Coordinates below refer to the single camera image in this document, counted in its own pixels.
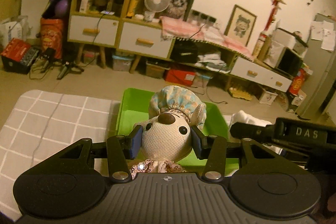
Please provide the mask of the tall wooden shelf cabinet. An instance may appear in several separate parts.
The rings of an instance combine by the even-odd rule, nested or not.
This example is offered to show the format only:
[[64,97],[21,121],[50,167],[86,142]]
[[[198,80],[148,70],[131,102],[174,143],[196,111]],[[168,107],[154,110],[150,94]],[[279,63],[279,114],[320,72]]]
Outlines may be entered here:
[[70,42],[116,48],[130,0],[72,0]]

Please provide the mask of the white cloth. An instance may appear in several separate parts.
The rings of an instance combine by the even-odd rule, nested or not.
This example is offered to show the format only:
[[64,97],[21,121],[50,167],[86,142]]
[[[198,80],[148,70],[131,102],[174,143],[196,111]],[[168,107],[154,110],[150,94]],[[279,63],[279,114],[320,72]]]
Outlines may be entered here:
[[227,138],[232,143],[240,143],[240,141],[234,138],[230,133],[231,126],[235,124],[236,122],[242,122],[244,124],[256,125],[256,126],[261,126],[261,127],[266,127],[267,125],[272,124],[270,121],[261,120],[250,114],[247,114],[243,110],[240,110],[239,112],[232,114],[230,118],[228,118],[228,116],[224,116],[224,118],[226,122],[228,122],[228,133],[227,133],[228,137]]

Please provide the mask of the small white desk fan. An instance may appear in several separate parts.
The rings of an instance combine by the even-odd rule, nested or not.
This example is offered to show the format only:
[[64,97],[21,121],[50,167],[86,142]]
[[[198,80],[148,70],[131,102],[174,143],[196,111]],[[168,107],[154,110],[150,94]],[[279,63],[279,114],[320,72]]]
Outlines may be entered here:
[[144,0],[145,12],[143,20],[152,22],[156,13],[163,12],[169,6],[170,0]]

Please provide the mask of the egg tray on floor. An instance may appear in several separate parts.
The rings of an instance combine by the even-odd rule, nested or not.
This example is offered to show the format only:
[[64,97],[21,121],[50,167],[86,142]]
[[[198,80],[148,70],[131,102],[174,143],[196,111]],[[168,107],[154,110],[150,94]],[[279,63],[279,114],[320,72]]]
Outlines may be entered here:
[[246,100],[246,101],[252,101],[252,99],[253,99],[253,95],[250,94],[245,89],[230,87],[228,89],[228,93],[230,94],[231,97],[237,98],[237,99],[242,99],[242,100]]

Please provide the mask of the pink cloth on sideboard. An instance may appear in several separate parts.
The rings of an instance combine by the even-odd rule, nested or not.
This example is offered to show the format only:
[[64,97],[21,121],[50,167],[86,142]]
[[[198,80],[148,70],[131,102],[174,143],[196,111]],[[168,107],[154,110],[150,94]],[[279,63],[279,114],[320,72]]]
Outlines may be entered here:
[[206,28],[205,25],[198,26],[167,16],[161,16],[159,21],[162,25],[162,36],[164,38],[192,39],[198,42],[210,43],[217,47],[227,48],[250,61],[255,59],[246,46],[222,34],[215,27]]

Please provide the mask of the framed cartoon girl picture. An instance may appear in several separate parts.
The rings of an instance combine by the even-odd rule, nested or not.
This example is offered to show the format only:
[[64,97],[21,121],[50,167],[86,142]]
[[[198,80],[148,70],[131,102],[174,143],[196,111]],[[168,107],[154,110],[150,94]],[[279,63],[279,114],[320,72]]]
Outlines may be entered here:
[[256,20],[257,15],[236,4],[232,9],[224,35],[247,46]]

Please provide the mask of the long low curved sideboard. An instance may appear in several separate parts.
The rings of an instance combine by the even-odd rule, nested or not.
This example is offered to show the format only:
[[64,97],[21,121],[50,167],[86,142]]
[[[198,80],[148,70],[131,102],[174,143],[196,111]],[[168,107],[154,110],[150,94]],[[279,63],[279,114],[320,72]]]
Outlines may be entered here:
[[220,73],[226,73],[230,77],[238,77],[282,92],[286,92],[291,85],[291,76],[286,76],[261,61],[253,59],[246,47],[238,47],[228,39],[217,43],[194,38],[174,38],[175,44],[185,45],[188,41],[197,46],[199,51],[210,49],[220,51],[221,58],[227,67]]

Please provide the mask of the red box under sideboard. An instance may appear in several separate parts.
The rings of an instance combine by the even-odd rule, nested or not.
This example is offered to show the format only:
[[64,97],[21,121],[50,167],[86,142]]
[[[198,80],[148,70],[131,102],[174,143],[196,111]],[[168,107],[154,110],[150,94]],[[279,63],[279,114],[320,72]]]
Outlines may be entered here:
[[194,82],[195,76],[196,74],[194,71],[185,71],[180,68],[171,68],[165,72],[163,79],[169,83],[190,87]]

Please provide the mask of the orange printed bag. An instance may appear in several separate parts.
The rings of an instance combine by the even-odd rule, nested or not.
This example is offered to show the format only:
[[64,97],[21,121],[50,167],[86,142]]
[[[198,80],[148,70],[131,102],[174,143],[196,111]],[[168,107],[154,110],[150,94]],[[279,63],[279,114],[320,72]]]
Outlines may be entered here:
[[40,35],[42,52],[48,48],[55,50],[54,57],[60,59],[62,57],[63,41],[65,36],[65,23],[61,19],[45,19],[40,20]]

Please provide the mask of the silver refrigerator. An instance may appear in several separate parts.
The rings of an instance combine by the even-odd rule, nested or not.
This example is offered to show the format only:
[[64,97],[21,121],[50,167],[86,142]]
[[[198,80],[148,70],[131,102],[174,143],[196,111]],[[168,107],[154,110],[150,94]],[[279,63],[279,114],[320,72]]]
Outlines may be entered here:
[[332,98],[335,83],[335,47],[327,47],[324,39],[335,38],[335,21],[316,14],[311,23],[308,49],[303,62],[309,67],[301,91],[305,99],[296,110],[299,118],[313,120],[320,116]]

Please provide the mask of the black microwave oven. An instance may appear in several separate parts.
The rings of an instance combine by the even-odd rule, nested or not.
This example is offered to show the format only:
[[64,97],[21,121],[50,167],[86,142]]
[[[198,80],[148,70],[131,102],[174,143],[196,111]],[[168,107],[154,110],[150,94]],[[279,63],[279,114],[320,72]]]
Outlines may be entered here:
[[296,76],[303,64],[303,59],[281,44],[272,44],[263,62],[287,75]]

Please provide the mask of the framed cat picture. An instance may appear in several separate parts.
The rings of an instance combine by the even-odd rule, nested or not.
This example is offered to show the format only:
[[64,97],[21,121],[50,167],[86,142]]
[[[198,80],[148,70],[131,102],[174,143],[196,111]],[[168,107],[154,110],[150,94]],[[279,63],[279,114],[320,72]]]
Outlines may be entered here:
[[164,15],[177,20],[187,21],[194,0],[169,0]]

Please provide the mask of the green plastic bin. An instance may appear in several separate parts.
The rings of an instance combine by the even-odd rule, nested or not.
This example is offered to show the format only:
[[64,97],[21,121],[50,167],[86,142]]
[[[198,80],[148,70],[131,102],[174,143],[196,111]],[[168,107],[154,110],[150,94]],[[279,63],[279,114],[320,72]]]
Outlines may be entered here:
[[[123,94],[123,99],[121,102],[121,110],[118,115],[118,135],[129,135],[135,126],[139,125],[139,122],[146,121],[149,119],[148,107],[151,97],[155,93],[148,91],[140,91],[138,89],[127,89]],[[204,135],[219,135],[221,137],[226,137],[227,135],[227,125],[219,112],[212,113],[208,110],[206,104],[207,118],[205,124],[201,130]],[[197,159],[194,163],[185,163],[185,159],[192,155],[190,154],[184,159],[180,160],[180,164],[186,172],[194,172],[197,166],[204,167],[206,160]]]

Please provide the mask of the mouse plush with blue bonnet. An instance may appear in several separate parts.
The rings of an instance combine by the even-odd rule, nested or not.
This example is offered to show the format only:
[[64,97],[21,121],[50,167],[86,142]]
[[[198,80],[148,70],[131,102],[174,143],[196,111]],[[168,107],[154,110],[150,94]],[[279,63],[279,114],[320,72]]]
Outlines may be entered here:
[[138,123],[143,128],[141,151],[145,160],[130,168],[131,177],[186,172],[178,162],[192,151],[191,127],[202,129],[205,124],[205,103],[191,90],[169,85],[151,97],[148,116]]

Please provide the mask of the purple ball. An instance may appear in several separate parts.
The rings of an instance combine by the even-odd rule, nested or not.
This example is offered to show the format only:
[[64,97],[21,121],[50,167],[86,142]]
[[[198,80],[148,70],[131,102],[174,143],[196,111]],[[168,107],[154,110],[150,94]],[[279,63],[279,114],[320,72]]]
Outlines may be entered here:
[[67,15],[71,2],[70,0],[60,0],[55,5],[55,17],[56,18],[63,18]]

